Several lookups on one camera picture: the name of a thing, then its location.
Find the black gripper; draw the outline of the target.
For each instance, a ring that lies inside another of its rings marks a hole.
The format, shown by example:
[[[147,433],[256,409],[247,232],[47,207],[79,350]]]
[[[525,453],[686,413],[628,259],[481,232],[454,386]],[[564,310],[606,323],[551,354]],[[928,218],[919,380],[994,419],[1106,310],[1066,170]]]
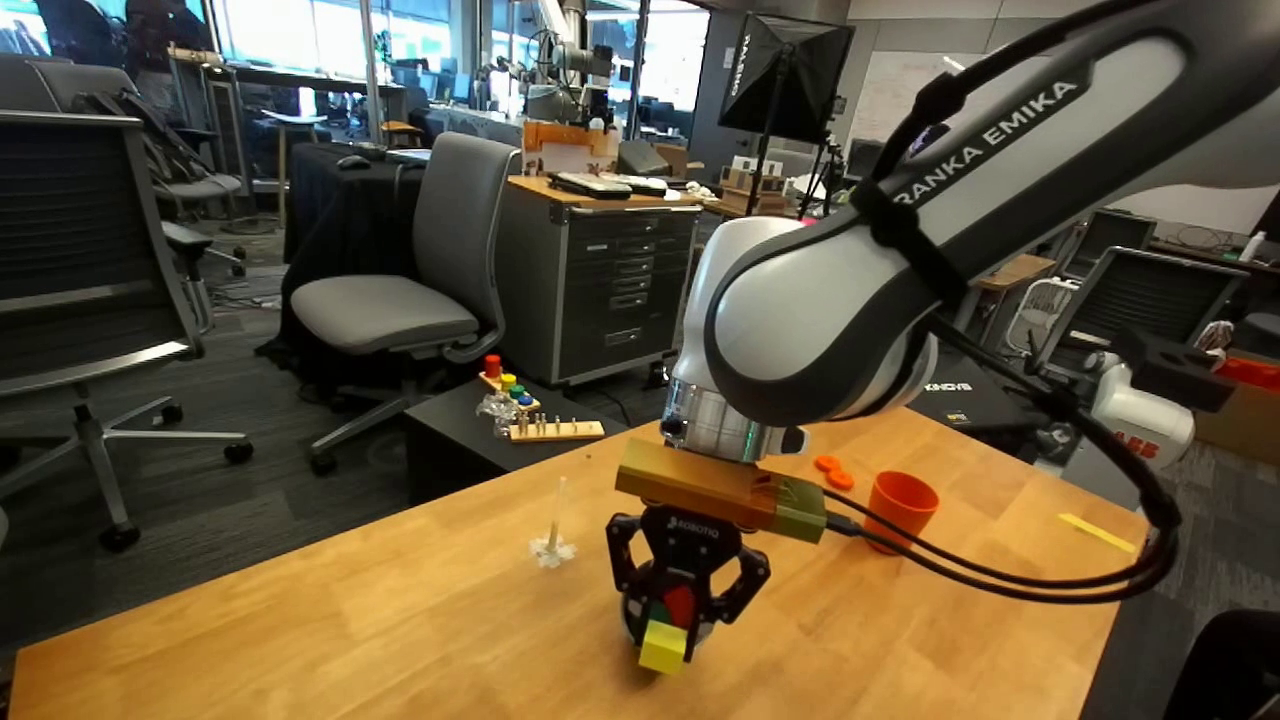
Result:
[[[641,652],[652,618],[669,618],[658,591],[686,585],[694,591],[694,622],[684,658],[694,658],[705,640],[730,622],[770,577],[763,552],[739,541],[736,524],[705,519],[679,508],[614,513],[604,524],[621,618]]]

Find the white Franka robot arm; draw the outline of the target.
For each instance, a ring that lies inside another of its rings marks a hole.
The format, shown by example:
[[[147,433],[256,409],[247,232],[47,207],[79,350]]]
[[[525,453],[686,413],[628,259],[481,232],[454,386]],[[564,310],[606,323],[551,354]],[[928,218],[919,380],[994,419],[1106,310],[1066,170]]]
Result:
[[[964,330],[971,279],[1158,185],[1266,185],[1280,0],[1090,0],[919,89],[845,207],[739,216],[694,264],[658,437],[614,484],[606,563],[634,662],[671,672],[770,577],[748,541],[816,541],[841,494],[770,477],[810,419],[905,405]]]

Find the white ABB robot base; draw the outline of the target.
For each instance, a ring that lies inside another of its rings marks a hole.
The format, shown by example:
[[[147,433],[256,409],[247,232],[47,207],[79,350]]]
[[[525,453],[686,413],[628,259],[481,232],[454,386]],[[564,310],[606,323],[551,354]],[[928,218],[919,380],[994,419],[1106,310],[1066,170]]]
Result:
[[[1116,350],[1090,350],[1082,369],[1090,380],[1086,416],[1100,419],[1136,458],[1158,473],[1189,453],[1195,439],[1195,416],[1183,405],[1144,391]]]

